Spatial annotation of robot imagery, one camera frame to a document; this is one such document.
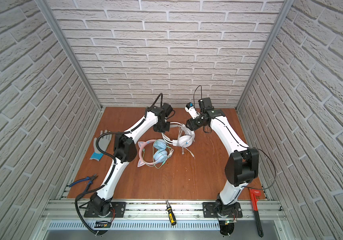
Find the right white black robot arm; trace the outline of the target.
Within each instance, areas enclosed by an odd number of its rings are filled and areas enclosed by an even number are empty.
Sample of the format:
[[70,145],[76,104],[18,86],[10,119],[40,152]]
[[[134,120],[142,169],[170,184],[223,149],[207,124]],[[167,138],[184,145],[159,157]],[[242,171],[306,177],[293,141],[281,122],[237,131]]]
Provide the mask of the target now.
[[259,152],[250,148],[230,125],[225,113],[215,109],[210,98],[198,101],[200,112],[193,103],[185,106],[191,118],[186,126],[191,131],[209,126],[219,137],[228,152],[228,160],[224,169],[226,183],[218,195],[219,207],[233,206],[243,189],[258,177]]

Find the pink blue cat-ear headphones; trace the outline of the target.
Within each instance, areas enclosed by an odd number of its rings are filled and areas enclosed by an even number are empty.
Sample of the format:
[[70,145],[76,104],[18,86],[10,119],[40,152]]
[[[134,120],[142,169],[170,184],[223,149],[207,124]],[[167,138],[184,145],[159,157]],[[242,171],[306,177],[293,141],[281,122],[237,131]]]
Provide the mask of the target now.
[[[152,162],[146,162],[143,157],[144,157],[144,153],[145,153],[145,147],[147,145],[152,145],[152,150],[156,150],[156,152],[153,152],[153,156],[152,156]],[[139,155],[139,160],[138,160],[138,164],[137,167],[142,167],[142,166],[149,166],[149,167],[156,167],[157,169],[159,169],[161,166],[163,166],[163,164],[169,159],[171,158],[174,149],[171,148],[168,143],[165,140],[148,140],[146,142],[138,142],[138,147],[139,147],[139,151],[138,151],[138,155]]]

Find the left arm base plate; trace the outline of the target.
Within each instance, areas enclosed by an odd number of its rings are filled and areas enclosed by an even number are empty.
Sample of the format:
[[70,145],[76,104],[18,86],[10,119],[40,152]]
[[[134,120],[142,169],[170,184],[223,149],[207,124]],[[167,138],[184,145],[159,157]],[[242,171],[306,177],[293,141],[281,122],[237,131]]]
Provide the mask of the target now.
[[98,210],[92,203],[87,203],[86,210],[83,214],[86,218],[123,218],[126,208],[126,202],[110,202]]

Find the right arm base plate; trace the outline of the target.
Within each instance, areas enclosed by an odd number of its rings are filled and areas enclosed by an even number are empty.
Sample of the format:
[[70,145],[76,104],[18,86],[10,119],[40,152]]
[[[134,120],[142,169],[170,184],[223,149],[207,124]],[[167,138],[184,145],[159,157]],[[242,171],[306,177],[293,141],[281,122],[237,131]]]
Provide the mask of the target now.
[[240,203],[236,202],[230,205],[223,205],[219,201],[203,202],[204,218],[242,218],[242,210]]

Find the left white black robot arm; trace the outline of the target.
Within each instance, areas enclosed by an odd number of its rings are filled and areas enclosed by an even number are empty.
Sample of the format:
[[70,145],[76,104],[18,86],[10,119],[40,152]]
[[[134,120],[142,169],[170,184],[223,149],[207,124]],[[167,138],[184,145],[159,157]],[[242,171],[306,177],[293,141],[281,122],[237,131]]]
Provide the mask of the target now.
[[146,108],[144,116],[125,132],[113,132],[114,152],[108,154],[97,148],[102,154],[111,157],[112,163],[101,186],[94,190],[90,197],[89,206],[93,207],[97,214],[106,216],[110,212],[110,202],[113,198],[116,185],[127,167],[137,156],[136,143],[148,129],[164,133],[169,130],[170,122],[166,119],[173,111],[171,105],[164,103],[162,107],[155,105]]

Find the white headphones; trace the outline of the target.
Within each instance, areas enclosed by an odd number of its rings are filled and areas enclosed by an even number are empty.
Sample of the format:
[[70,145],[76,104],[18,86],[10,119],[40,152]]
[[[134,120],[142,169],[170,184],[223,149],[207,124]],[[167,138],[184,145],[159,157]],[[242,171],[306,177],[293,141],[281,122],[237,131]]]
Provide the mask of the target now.
[[190,147],[195,139],[195,132],[188,129],[185,124],[178,122],[171,122],[170,128],[178,127],[178,137],[176,140],[170,139],[164,133],[162,133],[162,138],[168,143],[175,147],[188,148]]

